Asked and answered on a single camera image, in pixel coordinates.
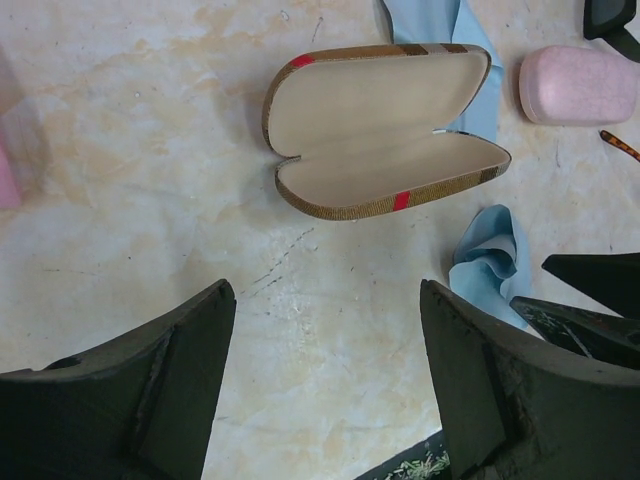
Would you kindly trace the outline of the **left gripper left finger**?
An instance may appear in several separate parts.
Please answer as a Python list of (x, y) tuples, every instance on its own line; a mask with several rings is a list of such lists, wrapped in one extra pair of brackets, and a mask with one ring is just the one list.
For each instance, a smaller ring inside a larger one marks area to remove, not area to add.
[(2, 477), (200, 478), (235, 312), (219, 280), (101, 345), (4, 373)]

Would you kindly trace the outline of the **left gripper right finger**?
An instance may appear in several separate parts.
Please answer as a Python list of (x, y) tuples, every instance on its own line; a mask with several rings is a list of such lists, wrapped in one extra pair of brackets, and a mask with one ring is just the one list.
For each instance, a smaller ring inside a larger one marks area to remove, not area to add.
[(588, 358), (423, 281), (420, 313), (456, 479), (635, 479), (639, 357)]

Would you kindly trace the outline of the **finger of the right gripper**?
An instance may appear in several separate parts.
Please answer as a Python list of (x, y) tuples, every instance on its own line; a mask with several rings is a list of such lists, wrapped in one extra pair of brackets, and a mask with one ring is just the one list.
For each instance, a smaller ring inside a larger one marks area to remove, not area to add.
[(638, 358), (639, 321), (517, 296), (510, 306), (547, 342), (588, 358)]
[(542, 269), (625, 318), (639, 318), (640, 254), (553, 254)]

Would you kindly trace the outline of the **small light blue cloth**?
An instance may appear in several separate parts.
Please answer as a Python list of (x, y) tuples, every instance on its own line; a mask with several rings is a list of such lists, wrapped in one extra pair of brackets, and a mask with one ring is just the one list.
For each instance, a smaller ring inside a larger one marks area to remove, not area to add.
[(532, 294), (529, 245), (509, 208), (493, 205), (474, 217), (454, 251), (449, 285), (479, 310), (515, 328), (527, 327), (510, 302)]

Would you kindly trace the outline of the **plaid brown glasses case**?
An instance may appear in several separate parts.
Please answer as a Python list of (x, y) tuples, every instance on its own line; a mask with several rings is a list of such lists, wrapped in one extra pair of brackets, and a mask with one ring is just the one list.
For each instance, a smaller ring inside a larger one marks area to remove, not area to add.
[(262, 134), (281, 157), (282, 198), (315, 218), (347, 221), (432, 202), (491, 181), (511, 156), (494, 142), (436, 129), (423, 90), (439, 73), (415, 44), (309, 52), (274, 77)]

